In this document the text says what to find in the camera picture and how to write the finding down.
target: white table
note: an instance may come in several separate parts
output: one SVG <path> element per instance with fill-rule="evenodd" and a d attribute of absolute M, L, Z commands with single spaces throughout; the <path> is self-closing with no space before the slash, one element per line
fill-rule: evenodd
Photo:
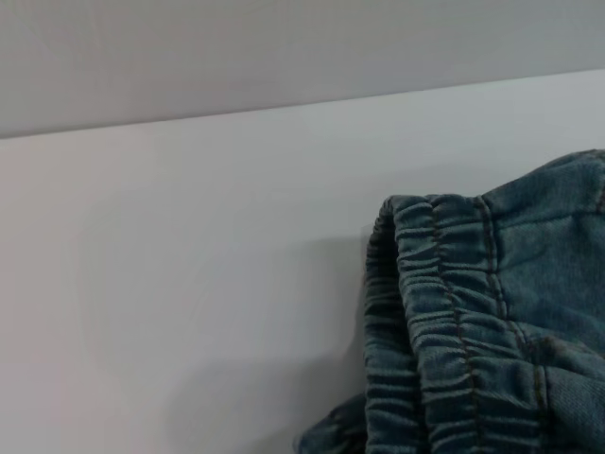
<path fill-rule="evenodd" d="M 362 387 L 364 236 L 605 145 L 605 71 L 0 142 L 0 451 L 277 454 Z"/>

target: denim jogger pants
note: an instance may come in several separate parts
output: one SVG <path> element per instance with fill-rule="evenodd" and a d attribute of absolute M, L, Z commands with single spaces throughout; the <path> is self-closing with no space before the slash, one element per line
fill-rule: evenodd
<path fill-rule="evenodd" d="M 364 328 L 365 394 L 300 454 L 605 452 L 605 152 L 389 198 Z"/>

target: white wall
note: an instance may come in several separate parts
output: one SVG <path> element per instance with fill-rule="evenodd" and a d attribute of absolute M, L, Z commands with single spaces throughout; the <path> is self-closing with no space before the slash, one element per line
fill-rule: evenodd
<path fill-rule="evenodd" d="M 3 0 L 0 136 L 605 67 L 600 0 Z"/>
<path fill-rule="evenodd" d="M 0 452 L 284 454 L 362 388 L 364 236 L 602 147 L 605 71 L 0 141 Z"/>

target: light blue denim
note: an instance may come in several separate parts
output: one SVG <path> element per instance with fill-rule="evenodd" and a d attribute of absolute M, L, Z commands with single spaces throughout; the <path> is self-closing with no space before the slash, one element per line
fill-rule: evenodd
<path fill-rule="evenodd" d="M 299 454 L 605 452 L 604 151 L 389 198 L 366 282 L 367 390 Z"/>

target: fabric fold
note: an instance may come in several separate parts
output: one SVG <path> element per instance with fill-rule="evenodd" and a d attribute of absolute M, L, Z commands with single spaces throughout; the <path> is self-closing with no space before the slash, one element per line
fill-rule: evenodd
<path fill-rule="evenodd" d="M 341 409 L 356 425 L 308 448 L 319 423 L 298 452 L 605 452 L 604 209 L 599 150 L 484 196 L 387 199 L 367 253 L 367 389 Z"/>

